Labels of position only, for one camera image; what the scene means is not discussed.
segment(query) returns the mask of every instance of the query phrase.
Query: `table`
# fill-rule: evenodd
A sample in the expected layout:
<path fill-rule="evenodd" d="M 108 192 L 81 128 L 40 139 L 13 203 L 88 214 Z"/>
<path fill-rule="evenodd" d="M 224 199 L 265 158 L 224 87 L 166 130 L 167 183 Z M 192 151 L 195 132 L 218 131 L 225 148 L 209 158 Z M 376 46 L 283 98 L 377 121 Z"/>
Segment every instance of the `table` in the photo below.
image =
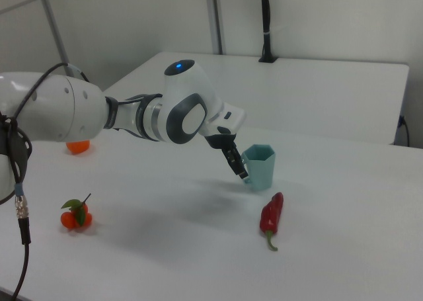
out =
<path fill-rule="evenodd" d="M 119 99 L 163 93 L 167 66 L 198 62 L 218 95 L 247 112 L 256 128 L 392 144 L 408 66 L 362 62 L 277 59 L 209 54 L 157 54 L 106 92 Z"/>
<path fill-rule="evenodd" d="M 246 188 L 201 136 L 180 146 L 104 130 L 77 156 L 64 144 L 34 142 L 21 294 L 35 301 L 421 299 L 422 150 L 250 126 L 236 143 L 241 151 L 274 148 L 271 189 Z M 258 221 L 278 191 L 285 203 L 275 253 Z M 60 206 L 88 193 L 94 224 L 68 232 Z M 13 290 L 23 246 L 12 202 L 0 206 L 0 234 L 0 286 Z"/>

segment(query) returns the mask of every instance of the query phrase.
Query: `red chili pepper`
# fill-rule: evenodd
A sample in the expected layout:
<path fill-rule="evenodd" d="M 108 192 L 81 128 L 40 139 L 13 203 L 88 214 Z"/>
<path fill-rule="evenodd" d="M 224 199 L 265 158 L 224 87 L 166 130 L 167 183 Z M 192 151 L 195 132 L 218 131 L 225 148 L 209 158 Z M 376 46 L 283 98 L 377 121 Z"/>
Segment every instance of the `red chili pepper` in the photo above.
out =
<path fill-rule="evenodd" d="M 269 248 L 273 251 L 277 251 L 278 248 L 272 245 L 271 238 L 278 232 L 279 218 L 283 205 L 284 196 L 279 192 L 272 197 L 272 200 L 262 210 L 260 229 L 266 234 Z"/>

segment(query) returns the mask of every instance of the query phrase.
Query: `pepper stem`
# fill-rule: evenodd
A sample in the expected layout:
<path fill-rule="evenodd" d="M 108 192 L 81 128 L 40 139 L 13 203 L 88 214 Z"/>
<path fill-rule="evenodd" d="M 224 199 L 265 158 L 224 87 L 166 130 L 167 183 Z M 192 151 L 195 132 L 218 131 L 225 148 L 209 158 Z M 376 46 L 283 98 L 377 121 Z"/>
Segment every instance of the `pepper stem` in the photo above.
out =
<path fill-rule="evenodd" d="M 271 230 L 266 230 L 267 244 L 269 245 L 270 250 L 278 251 L 278 248 L 272 245 L 272 236 L 273 232 Z"/>
<path fill-rule="evenodd" d="M 88 194 L 87 198 L 82 202 L 81 206 L 85 204 L 85 202 L 88 200 L 88 198 L 91 196 L 91 193 Z"/>

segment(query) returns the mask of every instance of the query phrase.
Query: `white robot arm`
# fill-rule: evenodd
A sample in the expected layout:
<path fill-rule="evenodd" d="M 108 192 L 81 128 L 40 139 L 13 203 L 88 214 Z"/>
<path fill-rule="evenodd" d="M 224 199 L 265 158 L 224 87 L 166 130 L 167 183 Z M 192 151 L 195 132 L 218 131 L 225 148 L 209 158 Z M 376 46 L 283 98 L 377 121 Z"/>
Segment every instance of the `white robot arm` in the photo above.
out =
<path fill-rule="evenodd" d="M 12 115 L 40 78 L 39 73 L 0 74 L 0 111 Z M 28 138 L 57 142 L 94 138 L 103 128 L 123 129 L 139 138 L 185 144 L 200 133 L 215 149 L 222 149 L 235 174 L 247 176 L 234 139 L 245 119 L 242 109 L 224 103 L 203 69 L 182 60 L 165 70 L 163 95 L 138 95 L 118 102 L 95 85 L 72 77 L 51 75 L 31 96 L 19 115 L 19 128 Z M 5 147 L 6 125 L 0 124 L 0 200 L 13 190 L 13 174 Z M 19 171 L 26 171 L 30 155 L 22 137 L 15 155 Z"/>

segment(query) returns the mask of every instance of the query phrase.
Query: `light blue cup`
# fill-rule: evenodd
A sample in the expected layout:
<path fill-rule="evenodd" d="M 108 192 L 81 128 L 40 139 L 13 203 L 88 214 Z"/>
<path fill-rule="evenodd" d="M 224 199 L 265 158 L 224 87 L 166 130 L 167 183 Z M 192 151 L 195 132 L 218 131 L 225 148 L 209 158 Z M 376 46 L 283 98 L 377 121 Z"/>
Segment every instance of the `light blue cup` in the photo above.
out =
<path fill-rule="evenodd" d="M 241 155 L 249 176 L 244 183 L 254 191 L 262 191 L 272 186 L 275 151 L 268 144 L 253 144 Z"/>

